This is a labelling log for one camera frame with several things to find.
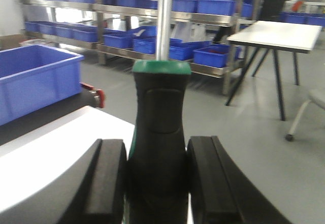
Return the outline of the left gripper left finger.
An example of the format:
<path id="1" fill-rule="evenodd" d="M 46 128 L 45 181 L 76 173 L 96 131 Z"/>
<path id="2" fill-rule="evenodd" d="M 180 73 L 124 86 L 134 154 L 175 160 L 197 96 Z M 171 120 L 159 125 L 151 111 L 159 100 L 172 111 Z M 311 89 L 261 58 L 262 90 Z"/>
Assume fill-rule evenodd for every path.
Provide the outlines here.
<path id="1" fill-rule="evenodd" d="M 126 149 L 122 139 L 97 139 L 98 147 L 71 204 L 58 223 L 122 223 Z"/>

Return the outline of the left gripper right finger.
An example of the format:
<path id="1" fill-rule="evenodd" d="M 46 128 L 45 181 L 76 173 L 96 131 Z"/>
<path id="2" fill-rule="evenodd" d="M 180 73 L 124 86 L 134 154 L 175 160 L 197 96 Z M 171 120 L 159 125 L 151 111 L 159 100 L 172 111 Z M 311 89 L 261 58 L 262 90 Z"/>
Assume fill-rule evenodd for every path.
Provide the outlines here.
<path id="1" fill-rule="evenodd" d="M 228 155 L 217 136 L 192 136 L 187 154 L 194 223 L 289 223 Z"/>

